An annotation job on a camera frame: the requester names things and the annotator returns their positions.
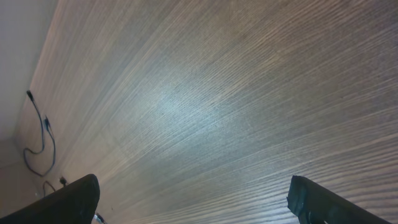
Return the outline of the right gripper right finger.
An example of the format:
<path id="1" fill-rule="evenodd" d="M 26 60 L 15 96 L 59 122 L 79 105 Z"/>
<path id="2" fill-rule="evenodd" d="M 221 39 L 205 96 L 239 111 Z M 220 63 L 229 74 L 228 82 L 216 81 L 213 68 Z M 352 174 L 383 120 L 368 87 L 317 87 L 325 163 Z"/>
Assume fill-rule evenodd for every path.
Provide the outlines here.
<path id="1" fill-rule="evenodd" d="M 302 176 L 292 177 L 287 203 L 300 224 L 390 224 Z"/>

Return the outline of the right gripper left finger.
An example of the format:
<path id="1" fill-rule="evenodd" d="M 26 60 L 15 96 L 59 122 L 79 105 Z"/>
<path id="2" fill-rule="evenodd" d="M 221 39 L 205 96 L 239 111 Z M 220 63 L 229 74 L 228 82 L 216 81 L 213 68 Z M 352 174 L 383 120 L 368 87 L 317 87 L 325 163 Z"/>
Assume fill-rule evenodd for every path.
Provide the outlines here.
<path id="1" fill-rule="evenodd" d="M 91 223 L 100 199 L 100 186 L 88 174 L 44 198 L 1 218 L 1 224 Z"/>

